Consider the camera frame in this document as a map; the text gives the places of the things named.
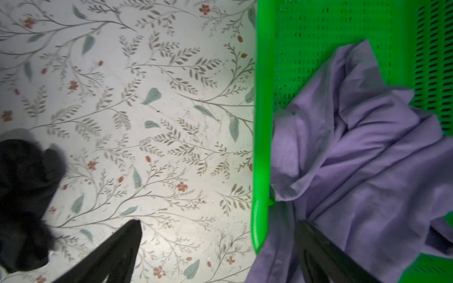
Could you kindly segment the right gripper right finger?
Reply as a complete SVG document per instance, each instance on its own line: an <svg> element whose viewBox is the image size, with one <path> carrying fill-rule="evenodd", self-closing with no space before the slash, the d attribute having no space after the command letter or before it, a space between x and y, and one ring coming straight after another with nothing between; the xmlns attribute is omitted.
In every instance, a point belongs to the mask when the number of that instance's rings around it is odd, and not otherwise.
<svg viewBox="0 0 453 283"><path fill-rule="evenodd" d="M296 251L307 283L378 282L307 221L296 224Z"/></svg>

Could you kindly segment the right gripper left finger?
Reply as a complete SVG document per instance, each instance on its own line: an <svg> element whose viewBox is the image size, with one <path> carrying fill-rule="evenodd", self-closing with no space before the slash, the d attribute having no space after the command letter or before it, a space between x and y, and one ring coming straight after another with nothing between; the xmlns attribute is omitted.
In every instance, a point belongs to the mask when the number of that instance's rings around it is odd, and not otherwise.
<svg viewBox="0 0 453 283"><path fill-rule="evenodd" d="M139 220L130 220L57 283L129 283L142 239Z"/></svg>

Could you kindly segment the black t shirt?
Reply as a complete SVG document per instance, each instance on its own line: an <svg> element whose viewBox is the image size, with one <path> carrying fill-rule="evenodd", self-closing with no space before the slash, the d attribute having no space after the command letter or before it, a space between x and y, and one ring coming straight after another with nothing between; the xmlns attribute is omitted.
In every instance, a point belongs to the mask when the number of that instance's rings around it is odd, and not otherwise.
<svg viewBox="0 0 453 283"><path fill-rule="evenodd" d="M1 266L7 272L48 263L55 238L42 217L65 173L54 149L20 139L1 142Z"/></svg>

